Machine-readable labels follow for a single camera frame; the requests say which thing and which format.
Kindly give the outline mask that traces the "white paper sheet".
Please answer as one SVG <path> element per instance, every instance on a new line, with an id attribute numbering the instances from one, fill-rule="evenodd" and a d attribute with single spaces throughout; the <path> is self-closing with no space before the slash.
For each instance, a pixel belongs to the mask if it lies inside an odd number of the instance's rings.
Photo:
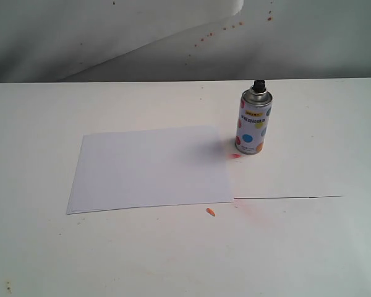
<path id="1" fill-rule="evenodd" d="M 85 135 L 67 213 L 232 202 L 216 128 Z"/>

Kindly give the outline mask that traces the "white polka-dot spray can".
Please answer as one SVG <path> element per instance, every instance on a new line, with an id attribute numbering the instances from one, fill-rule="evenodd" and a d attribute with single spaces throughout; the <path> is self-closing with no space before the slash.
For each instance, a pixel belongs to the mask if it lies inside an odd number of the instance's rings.
<path id="1" fill-rule="evenodd" d="M 273 96 L 264 80 L 254 80 L 242 93 L 235 146 L 243 154 L 255 155 L 263 148 Z"/>

